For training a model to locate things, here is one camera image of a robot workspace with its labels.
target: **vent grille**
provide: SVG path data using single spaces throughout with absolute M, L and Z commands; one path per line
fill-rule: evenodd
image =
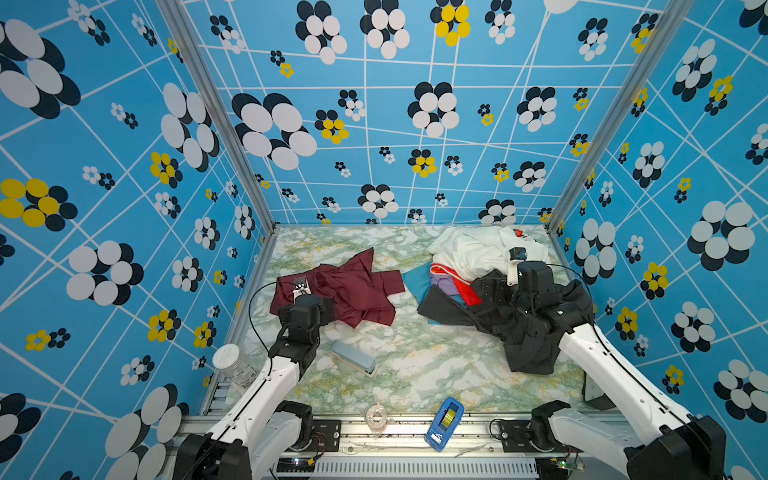
M 534 458 L 338 458 L 318 461 L 313 478 L 538 478 Z

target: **blue tape dispenser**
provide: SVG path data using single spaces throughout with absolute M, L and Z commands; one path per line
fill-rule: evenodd
M 448 397 L 442 403 L 424 439 L 432 448 L 442 452 L 456 426 L 461 422 L 462 415 L 464 415 L 464 406 L 458 400 Z

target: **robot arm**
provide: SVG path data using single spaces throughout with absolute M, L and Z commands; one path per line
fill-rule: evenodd
M 257 480 L 288 447 L 310 441 L 312 407 L 283 401 L 315 359 L 319 328 L 333 320 L 331 299 L 294 297 L 279 311 L 282 328 L 269 360 L 232 409 L 206 435 L 179 447 L 173 480 Z
M 520 263 L 518 280 L 513 298 L 518 312 L 603 389 L 632 428 L 617 429 L 555 401 L 531 412 L 537 447 L 573 445 L 632 480 L 722 479 L 722 427 L 709 416 L 693 417 L 651 383 L 595 326 L 591 308 L 585 317 L 583 305 L 555 298 L 552 272 L 544 263 Z

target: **white cloth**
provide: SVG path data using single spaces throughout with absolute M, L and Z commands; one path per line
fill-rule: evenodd
M 528 260 L 547 261 L 549 249 L 530 237 L 515 234 L 514 227 L 446 228 L 427 251 L 432 262 L 456 270 L 461 278 L 473 281 L 493 269 L 507 273 L 509 249 L 524 247 Z

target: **blue cloth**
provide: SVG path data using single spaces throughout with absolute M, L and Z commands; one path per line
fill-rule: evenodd
M 429 291 L 429 287 L 432 286 L 432 278 L 429 275 L 429 267 L 431 265 L 432 262 L 425 263 L 402 275 L 402 282 L 408 287 L 408 291 L 416 297 L 416 300 L 419 303 L 424 300 L 424 297 L 427 296 L 427 292 Z M 451 298 L 462 306 L 467 306 L 461 295 L 451 295 Z M 429 324 L 440 325 L 440 322 L 429 319 Z

